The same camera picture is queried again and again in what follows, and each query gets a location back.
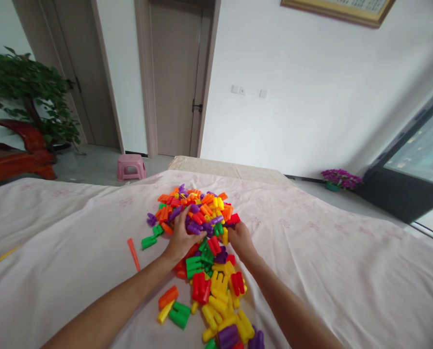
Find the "pink plastic stool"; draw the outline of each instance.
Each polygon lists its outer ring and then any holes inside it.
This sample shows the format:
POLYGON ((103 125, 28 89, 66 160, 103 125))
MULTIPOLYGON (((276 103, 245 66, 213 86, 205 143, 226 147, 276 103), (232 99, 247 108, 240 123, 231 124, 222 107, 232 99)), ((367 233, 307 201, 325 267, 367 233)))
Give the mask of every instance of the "pink plastic stool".
POLYGON ((127 179, 144 179, 147 177, 144 160, 139 154, 123 154, 118 159, 118 181, 127 179), (134 167, 137 172, 129 172, 128 168, 134 167))

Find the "door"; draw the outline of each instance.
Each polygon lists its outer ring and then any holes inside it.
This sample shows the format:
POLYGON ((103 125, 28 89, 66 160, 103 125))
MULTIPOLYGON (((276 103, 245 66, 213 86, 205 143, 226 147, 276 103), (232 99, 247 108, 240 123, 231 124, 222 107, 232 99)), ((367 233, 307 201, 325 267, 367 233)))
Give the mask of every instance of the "door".
POLYGON ((113 108, 90 0, 41 0, 90 144, 119 148, 113 108))
POLYGON ((357 190, 407 224, 433 209, 433 104, 416 119, 357 190))
POLYGON ((158 153, 195 157, 212 12, 164 0, 150 5, 158 153))

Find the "bedsheet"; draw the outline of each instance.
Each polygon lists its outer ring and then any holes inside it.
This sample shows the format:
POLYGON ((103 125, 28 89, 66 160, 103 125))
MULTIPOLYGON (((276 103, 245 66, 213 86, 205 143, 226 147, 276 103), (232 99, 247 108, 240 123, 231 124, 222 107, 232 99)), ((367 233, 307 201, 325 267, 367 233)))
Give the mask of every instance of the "bedsheet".
MULTIPOLYGON (((225 191, 274 272, 347 348, 433 348, 433 249, 390 222, 354 215, 295 186, 166 171, 124 187, 22 179, 0 187, 0 348, 38 348, 102 294, 132 276, 127 239, 151 235, 145 219, 157 197, 187 187, 225 191)), ((167 239, 138 251, 142 268, 167 239)), ((288 348, 244 265, 242 308, 267 348, 288 348)), ((111 348, 203 348, 205 324, 185 331, 156 321, 173 275, 150 295, 111 348)))

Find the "hand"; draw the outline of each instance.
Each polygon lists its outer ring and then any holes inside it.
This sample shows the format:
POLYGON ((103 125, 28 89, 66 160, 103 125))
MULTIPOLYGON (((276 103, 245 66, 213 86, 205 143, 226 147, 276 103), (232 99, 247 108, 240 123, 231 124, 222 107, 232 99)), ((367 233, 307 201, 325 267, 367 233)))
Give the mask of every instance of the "hand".
POLYGON ((227 230, 229 242, 242 263, 249 258, 258 257, 249 228, 243 222, 237 223, 236 229, 228 228, 227 230))
POLYGON ((174 220, 174 231, 171 235, 171 240, 169 241, 168 247, 166 247, 166 250, 163 252, 162 256, 172 262, 178 263, 185 257, 192 245, 207 236, 206 231, 202 231, 200 235, 187 234, 185 222, 190 209, 191 207, 187 206, 174 220))

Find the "green leafy plant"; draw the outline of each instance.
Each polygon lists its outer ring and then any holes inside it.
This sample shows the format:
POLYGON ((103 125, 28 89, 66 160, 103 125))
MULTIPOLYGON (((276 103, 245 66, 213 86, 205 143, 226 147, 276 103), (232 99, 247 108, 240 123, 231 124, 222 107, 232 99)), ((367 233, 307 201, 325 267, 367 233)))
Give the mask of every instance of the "green leafy plant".
POLYGON ((78 121, 64 99, 67 83, 54 67, 29 59, 30 53, 0 54, 0 109, 11 117, 28 122, 44 135, 48 148, 65 142, 80 143, 78 121), (48 116, 40 117, 35 104, 48 116))

